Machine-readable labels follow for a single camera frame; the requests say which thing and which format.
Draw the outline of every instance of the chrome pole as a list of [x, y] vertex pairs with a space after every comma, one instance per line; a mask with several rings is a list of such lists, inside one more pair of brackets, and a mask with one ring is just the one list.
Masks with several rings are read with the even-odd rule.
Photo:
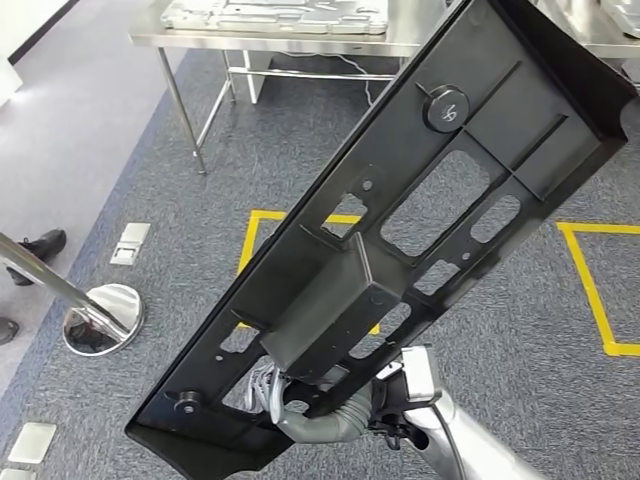
[[[121, 348], [130, 342], [142, 323], [142, 302], [137, 292], [130, 287], [105, 285], [85, 293], [2, 232], [0, 257], [4, 257], [9, 266], [67, 302], [71, 311], [65, 319], [65, 340], [75, 353], [93, 356]], [[72, 337], [66, 338], [69, 329]], [[91, 351], [74, 346], [82, 340], [81, 333], [89, 331], [92, 335]], [[102, 340], [103, 344], [107, 341], [101, 346], [97, 340]]]

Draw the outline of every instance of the white wall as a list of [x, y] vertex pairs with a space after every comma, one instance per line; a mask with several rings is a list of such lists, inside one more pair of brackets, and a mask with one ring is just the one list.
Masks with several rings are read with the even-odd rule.
[[0, 0], [0, 57], [10, 57], [66, 0]]

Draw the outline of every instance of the metal tray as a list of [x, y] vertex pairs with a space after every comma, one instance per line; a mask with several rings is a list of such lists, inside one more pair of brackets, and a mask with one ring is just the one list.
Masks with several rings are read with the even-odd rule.
[[[632, 85], [527, 0], [458, 1], [257, 252], [126, 431], [190, 479], [260, 470], [291, 441], [266, 414], [222, 401], [256, 362], [269, 354], [297, 378], [285, 400], [306, 402], [306, 415], [332, 411], [624, 145], [620, 113], [635, 97]], [[423, 252], [408, 255], [385, 240], [387, 219], [453, 151], [472, 157], [489, 186]], [[367, 213], [341, 238], [323, 228], [346, 194]], [[491, 239], [474, 235], [507, 196], [519, 203], [510, 223]], [[414, 285], [438, 262], [456, 273], [429, 294]], [[349, 354], [401, 301], [411, 314], [383, 345], [365, 358]], [[223, 349], [239, 322], [259, 333], [243, 352]], [[336, 363], [349, 373], [328, 391], [315, 386]]]
[[259, 33], [381, 35], [388, 0], [175, 0], [166, 28]]

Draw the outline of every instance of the power cord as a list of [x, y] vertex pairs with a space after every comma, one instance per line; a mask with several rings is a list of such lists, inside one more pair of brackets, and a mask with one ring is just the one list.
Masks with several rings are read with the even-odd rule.
[[[355, 69], [358, 70], [360, 73], [364, 73], [365, 75], [369, 75], [369, 72], [361, 67], [360, 65], [358, 64], [358, 62], [355, 62], [355, 61], [353, 61], [353, 60], [349, 60], [349, 59], [348, 59], [348, 58], [346, 58], [343, 55], [332, 54], [332, 53], [319, 53], [319, 54], [315, 54], [315, 53], [288, 53], [288, 52], [279, 52], [279, 53], [282, 53], [282, 55], [286, 55], [288, 57], [293, 57], [293, 58], [296, 58], [296, 57], [315, 57], [317, 55], [320, 55], [320, 56], [322, 56], [322, 57], [337, 57], [337, 58], [340, 58], [340, 60], [342, 60], [343, 62], [348, 63], [348, 64], [354, 67]], [[371, 92], [369, 91], [369, 81], [368, 80], [366, 80], [365, 82], [365, 93], [367, 94], [367, 102], [369, 104], [369, 106], [371, 107], [371, 105], [373, 105], [374, 101], [371, 98]]]
[[454, 454], [454, 461], [456, 462], [456, 467], [458, 470], [458, 477], [460, 480], [466, 480], [466, 473], [464, 471], [464, 464], [462, 462], [462, 457], [460, 457], [460, 452], [458, 451], [457, 445], [456, 445], [456, 441], [454, 440], [454, 436], [451, 435], [451, 431], [449, 429], [449, 425], [445, 421], [445, 417], [440, 412], [440, 409], [434, 403], [431, 406], [433, 410], [433, 413], [438, 417], [438, 421], [440, 422], [440, 425], [442, 426], [442, 429], [445, 430], [445, 436], [447, 437], [447, 441], [449, 442], [449, 445], [451, 447], [451, 452]]

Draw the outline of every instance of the gray cable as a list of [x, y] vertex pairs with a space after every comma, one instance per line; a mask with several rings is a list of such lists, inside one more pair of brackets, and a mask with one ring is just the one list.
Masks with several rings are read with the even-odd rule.
[[449, 445], [451, 445], [451, 452], [454, 454], [454, 460], [456, 462], [456, 467], [458, 469], [458, 477], [460, 477], [460, 480], [466, 480], [466, 473], [464, 471], [464, 464], [462, 462], [462, 457], [460, 457], [458, 447], [456, 445], [456, 441], [454, 440], [454, 436], [451, 435], [451, 431], [449, 430], [449, 425], [445, 421], [445, 417], [442, 416], [440, 409], [438, 409], [435, 403], [432, 405], [431, 408], [433, 410], [433, 413], [438, 417], [438, 421], [440, 422], [440, 425], [442, 425], [442, 429], [445, 430], [445, 435], [447, 437]]

